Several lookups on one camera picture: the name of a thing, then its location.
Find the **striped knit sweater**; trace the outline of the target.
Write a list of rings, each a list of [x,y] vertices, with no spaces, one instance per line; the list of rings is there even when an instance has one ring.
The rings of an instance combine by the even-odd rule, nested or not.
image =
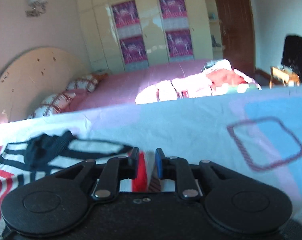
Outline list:
[[[93,159],[105,163],[112,157],[128,156],[132,146],[107,140],[80,140],[70,131],[63,135],[41,134],[25,142],[0,148],[0,206],[12,190],[64,168]],[[9,228],[0,214],[0,239]]]

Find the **pink bed cover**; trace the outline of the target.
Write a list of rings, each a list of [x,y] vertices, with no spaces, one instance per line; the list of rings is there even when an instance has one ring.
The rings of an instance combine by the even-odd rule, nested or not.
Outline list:
[[[161,81],[172,81],[199,74],[208,59],[158,64],[134,72],[109,75],[99,81],[92,92],[74,89],[76,97],[63,110],[64,113],[90,108],[135,103],[140,92]]]

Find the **far patterned pillow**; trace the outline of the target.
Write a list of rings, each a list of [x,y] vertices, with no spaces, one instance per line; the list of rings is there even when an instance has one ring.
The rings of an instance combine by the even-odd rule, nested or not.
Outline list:
[[[82,89],[86,90],[87,92],[93,92],[98,87],[98,84],[108,76],[109,75],[107,73],[81,76],[71,81],[67,85],[66,90]]]

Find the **near patterned pillow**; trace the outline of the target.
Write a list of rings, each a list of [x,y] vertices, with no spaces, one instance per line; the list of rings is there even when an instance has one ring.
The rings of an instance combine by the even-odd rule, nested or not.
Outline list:
[[[52,94],[41,102],[40,106],[28,116],[28,119],[60,114],[67,106],[70,105],[75,97],[76,94],[70,92]]]

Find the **lower left pink poster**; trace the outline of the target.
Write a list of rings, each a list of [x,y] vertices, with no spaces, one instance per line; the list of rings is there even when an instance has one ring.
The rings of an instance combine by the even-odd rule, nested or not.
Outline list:
[[[149,67],[142,35],[120,39],[120,46],[126,72],[134,72]]]

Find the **pink poster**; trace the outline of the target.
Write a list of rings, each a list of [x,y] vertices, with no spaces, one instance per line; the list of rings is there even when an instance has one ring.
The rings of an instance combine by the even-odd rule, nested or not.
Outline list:
[[[165,31],[188,29],[185,0],[159,0]]]
[[[126,72],[134,72],[149,67],[142,35],[120,39],[120,46]]]
[[[111,7],[119,39],[142,35],[139,14],[134,0],[114,4]]]
[[[193,60],[193,46],[189,29],[171,30],[166,32],[169,61]]]

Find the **patterned light blue bedsheet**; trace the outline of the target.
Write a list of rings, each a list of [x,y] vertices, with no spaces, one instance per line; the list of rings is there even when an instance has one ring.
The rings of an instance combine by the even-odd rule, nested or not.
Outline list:
[[[138,147],[147,171],[155,150],[191,164],[210,160],[284,191],[293,217],[302,224],[302,86],[255,90],[206,98],[96,108],[48,118],[0,124],[0,204],[17,186],[45,172],[9,167],[22,155],[7,145],[26,147],[43,133],[72,132],[83,146],[107,140]],[[0,214],[0,237],[5,228]]]

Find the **lower right pink poster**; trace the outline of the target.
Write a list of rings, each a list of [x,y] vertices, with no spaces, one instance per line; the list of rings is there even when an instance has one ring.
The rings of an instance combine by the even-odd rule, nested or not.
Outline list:
[[[193,46],[189,29],[171,30],[166,32],[169,61],[193,60]]]

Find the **beige round headboard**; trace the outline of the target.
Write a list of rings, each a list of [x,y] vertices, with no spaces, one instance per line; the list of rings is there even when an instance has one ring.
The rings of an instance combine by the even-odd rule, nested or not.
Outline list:
[[[15,59],[0,77],[0,115],[9,122],[24,120],[41,102],[62,92],[68,83],[90,72],[75,55],[43,47]]]

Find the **upper left pink poster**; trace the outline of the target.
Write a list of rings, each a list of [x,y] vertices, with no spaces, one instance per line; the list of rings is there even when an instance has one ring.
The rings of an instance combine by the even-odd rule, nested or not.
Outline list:
[[[142,35],[139,14],[134,0],[114,4],[111,7],[119,39]]]

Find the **wooden side table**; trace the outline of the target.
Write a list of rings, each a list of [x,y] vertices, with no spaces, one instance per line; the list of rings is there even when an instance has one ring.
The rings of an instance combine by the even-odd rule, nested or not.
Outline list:
[[[275,84],[275,81],[279,81],[285,87],[298,87],[300,85],[300,79],[297,73],[272,66],[270,67],[270,74],[270,89],[272,89],[273,85]]]

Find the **upper right pink poster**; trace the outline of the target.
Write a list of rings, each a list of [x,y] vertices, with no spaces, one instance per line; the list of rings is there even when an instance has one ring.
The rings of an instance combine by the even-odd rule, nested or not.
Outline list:
[[[188,29],[185,0],[159,0],[165,31]]]

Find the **brown wooden door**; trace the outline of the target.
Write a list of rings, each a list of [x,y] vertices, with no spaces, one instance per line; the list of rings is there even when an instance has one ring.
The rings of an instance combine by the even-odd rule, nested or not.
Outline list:
[[[249,76],[255,74],[255,43],[250,0],[216,0],[222,23],[223,58]]]

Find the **cream wardrobe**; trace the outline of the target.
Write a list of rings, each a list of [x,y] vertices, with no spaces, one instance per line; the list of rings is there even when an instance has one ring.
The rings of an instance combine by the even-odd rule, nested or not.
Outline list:
[[[76,0],[92,69],[123,73],[124,61],[112,5],[131,0]],[[168,63],[169,52],[159,0],[134,0],[149,66]],[[219,59],[224,46],[216,0],[185,0],[194,59]]]

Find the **wall lamp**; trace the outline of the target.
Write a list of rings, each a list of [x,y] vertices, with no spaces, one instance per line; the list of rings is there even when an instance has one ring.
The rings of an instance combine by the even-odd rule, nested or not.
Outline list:
[[[26,17],[39,17],[47,12],[47,0],[28,0],[29,10],[25,12]]]

